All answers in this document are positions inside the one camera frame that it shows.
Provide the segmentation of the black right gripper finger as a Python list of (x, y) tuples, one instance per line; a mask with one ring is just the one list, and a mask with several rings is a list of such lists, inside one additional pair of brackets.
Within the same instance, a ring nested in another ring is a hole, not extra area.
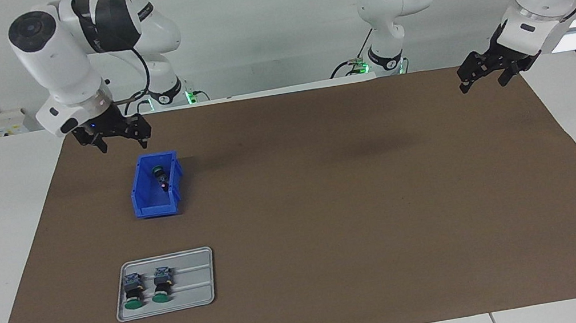
[(103, 140), (102, 136), (99, 134), (87, 134), (80, 135), (79, 141), (82, 146), (93, 146), (98, 148), (102, 154), (106, 154), (108, 151), (107, 143)]
[(136, 140), (139, 145), (146, 150), (152, 134), (151, 125), (141, 114), (127, 116), (125, 120), (127, 124), (127, 129), (125, 130), (127, 137)]

